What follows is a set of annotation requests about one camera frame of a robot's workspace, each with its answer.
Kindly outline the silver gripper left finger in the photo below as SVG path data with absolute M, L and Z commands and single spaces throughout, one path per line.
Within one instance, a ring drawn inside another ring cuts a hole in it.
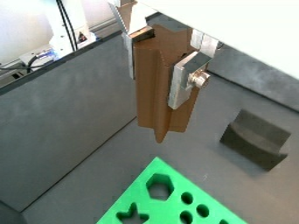
M 128 71 L 132 79 L 134 76 L 134 51 L 133 44 L 154 36 L 153 28 L 146 24 L 146 18 L 154 11 L 137 0 L 108 0 L 116 22 L 122 32 L 122 40 L 128 54 Z

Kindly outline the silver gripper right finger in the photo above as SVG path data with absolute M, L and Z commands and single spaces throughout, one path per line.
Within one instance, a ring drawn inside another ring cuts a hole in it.
M 189 53 L 172 67 L 172 82 L 168 95 L 168 106 L 177 109 L 190 98 L 192 88 L 204 88 L 208 85 L 209 75 L 205 66 L 218 52 L 218 41 L 208 34 L 192 30 Z

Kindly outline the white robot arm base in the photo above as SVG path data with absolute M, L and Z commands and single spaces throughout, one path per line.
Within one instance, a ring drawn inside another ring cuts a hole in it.
M 25 67 L 37 69 L 96 41 L 80 0 L 42 0 L 52 30 L 49 44 L 20 56 Z

